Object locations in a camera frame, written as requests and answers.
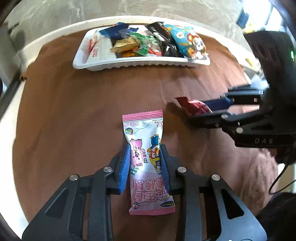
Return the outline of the yellow gold snack packet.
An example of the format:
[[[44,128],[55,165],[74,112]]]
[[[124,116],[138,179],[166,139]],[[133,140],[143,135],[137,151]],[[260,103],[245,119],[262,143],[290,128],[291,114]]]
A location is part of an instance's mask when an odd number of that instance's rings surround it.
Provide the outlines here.
[[[139,47],[140,44],[140,40],[138,40],[136,37],[130,36],[122,40],[117,40],[114,46],[110,48],[110,51],[113,53],[121,53]]]

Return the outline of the blue yellow snack packet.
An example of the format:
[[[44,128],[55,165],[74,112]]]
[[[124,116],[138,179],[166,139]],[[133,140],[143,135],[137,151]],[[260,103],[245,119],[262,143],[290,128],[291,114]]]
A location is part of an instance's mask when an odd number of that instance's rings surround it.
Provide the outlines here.
[[[129,37],[131,33],[136,33],[137,30],[138,28],[132,28],[129,24],[119,22],[104,30],[100,30],[99,33],[112,40],[122,40]]]

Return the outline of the clear orange snack packet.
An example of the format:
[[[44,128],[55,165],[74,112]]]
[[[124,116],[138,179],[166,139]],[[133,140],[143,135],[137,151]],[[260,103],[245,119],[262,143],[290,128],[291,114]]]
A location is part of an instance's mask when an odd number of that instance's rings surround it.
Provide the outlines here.
[[[121,53],[122,58],[128,58],[128,57],[138,57],[137,52],[133,50],[127,50]]]

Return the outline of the panda cartoon snack bag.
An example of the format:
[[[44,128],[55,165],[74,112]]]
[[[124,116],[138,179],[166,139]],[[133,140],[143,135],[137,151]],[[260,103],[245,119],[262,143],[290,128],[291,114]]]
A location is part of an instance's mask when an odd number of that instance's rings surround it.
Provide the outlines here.
[[[180,52],[187,58],[196,60],[208,56],[202,38],[192,27],[165,24]]]

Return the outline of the black snack packet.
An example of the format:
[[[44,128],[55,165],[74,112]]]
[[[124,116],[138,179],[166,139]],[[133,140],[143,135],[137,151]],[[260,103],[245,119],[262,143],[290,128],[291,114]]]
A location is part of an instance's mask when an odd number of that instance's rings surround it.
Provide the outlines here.
[[[154,22],[145,27],[157,38],[164,57],[184,57],[163,22]]]

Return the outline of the white plastic tray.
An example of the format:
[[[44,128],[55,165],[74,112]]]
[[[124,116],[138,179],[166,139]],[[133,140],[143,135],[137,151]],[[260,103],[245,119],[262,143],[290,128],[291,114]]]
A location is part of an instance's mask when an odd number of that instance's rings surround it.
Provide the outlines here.
[[[136,33],[145,36],[153,36],[151,32],[147,30],[145,25],[129,25],[132,28],[138,28]],[[129,66],[144,66],[144,65],[175,65],[175,66],[187,66],[187,67],[195,67],[197,65],[210,65],[209,56],[205,56],[203,59],[192,60],[187,57],[164,57],[164,56],[138,56],[138,57],[128,57],[122,58],[121,53],[115,53],[116,59],[111,60],[101,60],[98,62],[88,62],[87,59],[89,57],[89,41],[94,34],[95,31],[104,30],[105,28],[96,28],[89,30],[74,57],[72,66],[74,69],[87,69],[90,71],[100,71],[103,69],[111,69],[111,68],[119,68],[119,67],[129,67]],[[117,40],[112,40],[112,45],[114,46]]]

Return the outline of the white long snack packet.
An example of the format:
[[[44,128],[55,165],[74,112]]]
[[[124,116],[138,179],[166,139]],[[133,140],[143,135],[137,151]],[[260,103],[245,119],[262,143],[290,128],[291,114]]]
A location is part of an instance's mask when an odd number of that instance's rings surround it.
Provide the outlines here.
[[[88,62],[98,62],[101,60],[116,59],[116,54],[111,52],[113,47],[110,38],[95,31],[89,41],[89,57]]]

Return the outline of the brown cloth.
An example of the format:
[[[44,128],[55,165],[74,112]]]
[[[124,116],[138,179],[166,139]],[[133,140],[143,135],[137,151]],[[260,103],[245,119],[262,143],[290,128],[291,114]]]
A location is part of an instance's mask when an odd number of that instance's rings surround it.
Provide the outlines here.
[[[200,176],[219,175],[256,215],[270,200],[278,173],[267,149],[237,147],[222,128],[194,128],[176,97],[218,97],[230,85],[247,83],[244,70],[217,40],[203,36],[210,65],[130,66],[102,71],[72,66],[81,33],[41,49],[27,69],[13,167],[16,190],[29,223],[72,174],[93,175],[128,144],[122,116],[163,111],[168,154]],[[130,215],[130,170],[120,195],[111,195],[113,240],[177,240],[180,196],[165,215]]]

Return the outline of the pink cartoon candy packet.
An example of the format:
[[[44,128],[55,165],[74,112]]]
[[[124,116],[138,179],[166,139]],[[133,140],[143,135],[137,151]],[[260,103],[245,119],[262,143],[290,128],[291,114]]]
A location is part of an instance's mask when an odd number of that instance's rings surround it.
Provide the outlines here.
[[[165,188],[161,166],[163,111],[122,116],[123,132],[130,145],[130,215],[174,213],[173,197]]]

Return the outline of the dark red small packet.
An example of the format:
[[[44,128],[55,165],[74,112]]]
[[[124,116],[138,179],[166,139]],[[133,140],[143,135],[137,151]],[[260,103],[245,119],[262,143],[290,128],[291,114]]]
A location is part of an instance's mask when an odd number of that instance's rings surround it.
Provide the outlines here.
[[[207,104],[199,100],[189,100],[188,97],[185,96],[176,97],[176,100],[188,117],[205,113],[212,113],[211,109],[207,106]]]

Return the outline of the blue utensil holder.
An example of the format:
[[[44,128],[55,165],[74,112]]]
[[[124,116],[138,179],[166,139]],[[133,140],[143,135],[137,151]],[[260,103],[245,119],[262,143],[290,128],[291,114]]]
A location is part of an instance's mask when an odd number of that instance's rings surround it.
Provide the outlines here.
[[[243,9],[241,10],[240,12],[240,15],[236,21],[236,24],[241,28],[241,29],[244,29],[246,24],[247,24],[247,21],[249,19],[249,14],[246,13]]]

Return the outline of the green snack packet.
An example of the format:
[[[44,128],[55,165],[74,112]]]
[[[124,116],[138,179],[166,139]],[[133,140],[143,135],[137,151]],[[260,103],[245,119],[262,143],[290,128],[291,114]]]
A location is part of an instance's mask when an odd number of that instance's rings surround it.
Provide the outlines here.
[[[150,35],[145,36],[139,33],[131,33],[130,36],[139,43],[139,47],[133,49],[139,56],[163,56],[162,49],[156,37]]]

